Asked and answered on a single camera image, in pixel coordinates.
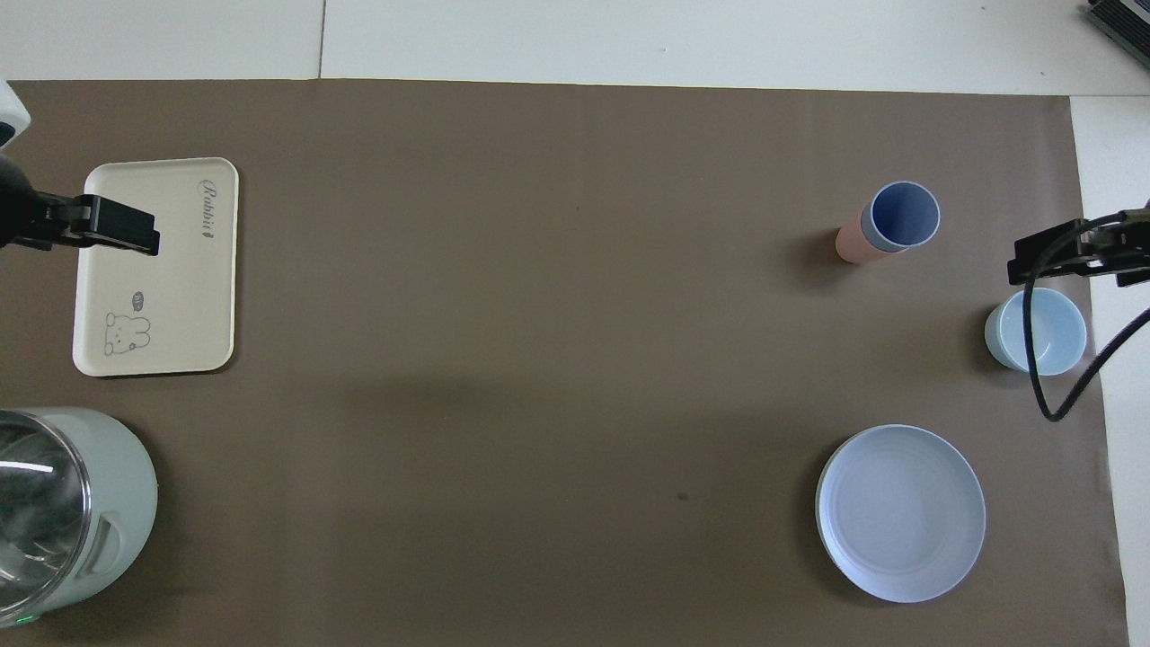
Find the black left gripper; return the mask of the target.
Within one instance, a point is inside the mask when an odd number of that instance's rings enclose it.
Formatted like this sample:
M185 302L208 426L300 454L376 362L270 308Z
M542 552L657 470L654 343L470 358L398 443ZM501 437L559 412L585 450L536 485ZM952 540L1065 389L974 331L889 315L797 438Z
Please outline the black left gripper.
M152 213L107 197L90 197L90 228L85 238L72 232L84 213L78 198L49 195L31 182L8 155L1 155L1 245L52 251L63 245L76 249L92 246L131 251L155 257L161 233Z

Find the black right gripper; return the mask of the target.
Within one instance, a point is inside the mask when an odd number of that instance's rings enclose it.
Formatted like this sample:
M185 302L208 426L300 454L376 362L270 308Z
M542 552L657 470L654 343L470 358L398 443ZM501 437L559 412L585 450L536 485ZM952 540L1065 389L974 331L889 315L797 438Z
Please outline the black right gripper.
M1133 287L1149 279L1149 205L1122 209L1106 217L1073 218L1037 234L1013 242L1014 257L1007 262L1007 282L1021 286L1038 278L1078 274L1114 276L1119 288ZM1090 225L1087 234L1075 234L1058 242L1080 226Z

